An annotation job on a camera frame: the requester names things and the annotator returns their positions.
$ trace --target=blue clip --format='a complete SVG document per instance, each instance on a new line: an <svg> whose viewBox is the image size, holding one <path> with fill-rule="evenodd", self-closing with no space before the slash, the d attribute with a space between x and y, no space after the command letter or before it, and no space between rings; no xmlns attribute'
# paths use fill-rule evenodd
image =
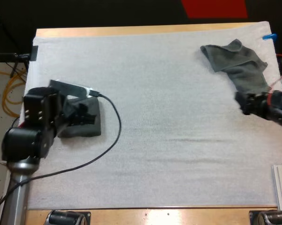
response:
<svg viewBox="0 0 282 225"><path fill-rule="evenodd" d="M263 37L263 40L268 40L268 39L272 39L273 42L275 42L277 40L277 34L268 34Z"/></svg>

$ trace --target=wooden tabletop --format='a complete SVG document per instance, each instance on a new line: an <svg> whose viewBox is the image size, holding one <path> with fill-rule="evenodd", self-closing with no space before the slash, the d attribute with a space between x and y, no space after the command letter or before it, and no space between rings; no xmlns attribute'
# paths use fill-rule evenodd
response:
<svg viewBox="0 0 282 225"><path fill-rule="evenodd" d="M214 23L137 27L38 29L36 37L90 37L153 34L238 28L252 23ZM273 210L276 206L207 206L159 209L90 210L92 225L249 225L250 210ZM43 225L50 210L29 210L26 225Z"/></svg>

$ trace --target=black background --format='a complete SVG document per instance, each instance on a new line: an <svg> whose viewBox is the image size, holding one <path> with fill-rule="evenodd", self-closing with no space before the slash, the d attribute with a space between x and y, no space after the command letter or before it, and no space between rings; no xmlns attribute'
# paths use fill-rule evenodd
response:
<svg viewBox="0 0 282 225"><path fill-rule="evenodd" d="M258 21L270 22L282 53L282 0L246 0L246 8L248 19L188 19L180 0L0 0L0 53L29 53L37 28Z"/></svg>

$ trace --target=black cable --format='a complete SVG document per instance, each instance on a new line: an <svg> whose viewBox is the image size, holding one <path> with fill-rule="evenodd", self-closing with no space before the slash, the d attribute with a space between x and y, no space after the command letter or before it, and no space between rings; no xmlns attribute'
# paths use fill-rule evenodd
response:
<svg viewBox="0 0 282 225"><path fill-rule="evenodd" d="M19 118L20 118L20 117L16 117L16 118L13 120L12 125L11 125L12 128L14 127L16 121L17 121Z"/></svg>
<svg viewBox="0 0 282 225"><path fill-rule="evenodd" d="M13 68L13 66L11 66L10 64L8 64L7 62L5 62L9 67L11 67L13 70L14 70L14 68ZM21 69L18 69L18 68L15 68L15 72L17 73L17 74L19 74L18 72L17 72L17 70L19 71L19 72L23 72Z"/></svg>
<svg viewBox="0 0 282 225"><path fill-rule="evenodd" d="M70 169L66 169L66 170L61 170L61 171L57 171L57 172L52 172L52 173L49 173L49 174L45 174L45 175L40 175L40 176L37 176L37 177L32 177L32 178L28 178L26 180L23 180L21 181L20 183L17 183L14 187L12 187L4 197L2 197L0 199L0 205L20 186L23 186L27 183L30 183L32 180L38 180L38 179L42 179L42 178L46 178L46 177L51 177L51 176L54 176L54 175L58 175L58 174L61 174L61 173L66 173L66 172L70 172L70 171L74 171L74 170L78 170L78 169L81 169L87 165L90 165L91 163L94 163L95 161L99 160L102 156L104 156L106 153L108 153L114 146L115 144L118 142L119 140L119 137L120 137L120 134L121 134L121 130L122 130L122 125L121 125L121 119L120 119L120 115L117 111L117 108L116 106L114 105L114 103L112 102L112 100L110 100L107 96L104 96L102 94L99 94L98 92L96 91L91 91L93 94L90 94L92 96L95 96L95 97L102 97L104 99L106 99L113 107L116 115L117 115L117 118L118 118L118 122L119 122L119 130L118 130L118 134L117 134L117 137L115 139L115 141L113 142L113 144L106 150L104 151L102 154L100 154L99 156L97 156L96 158L94 158L93 160L87 162L87 163L84 163L82 165L79 165L79 166L76 166L76 167L73 167L73 168L70 168Z"/></svg>
<svg viewBox="0 0 282 225"><path fill-rule="evenodd" d="M23 72L23 71L21 71L20 69L17 69L17 68L14 68L13 66L11 66L10 64L8 64L7 62L5 62L9 67L11 67L12 68L12 75L13 75L13 73L15 72L15 73L17 73L17 75L19 75L19 77L20 77L20 79L22 79L24 82L26 82L21 76L20 76L20 74L17 72L17 70L19 70L19 72Z"/></svg>

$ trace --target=silver cylinder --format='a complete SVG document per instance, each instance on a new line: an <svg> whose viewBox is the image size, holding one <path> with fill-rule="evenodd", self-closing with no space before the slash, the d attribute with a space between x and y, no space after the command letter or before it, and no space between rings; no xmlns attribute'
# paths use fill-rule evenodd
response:
<svg viewBox="0 0 282 225"><path fill-rule="evenodd" d="M8 191L17 183L31 177L38 165L25 162L7 164L11 172ZM0 225L24 225L30 184L18 187L5 201Z"/></svg>

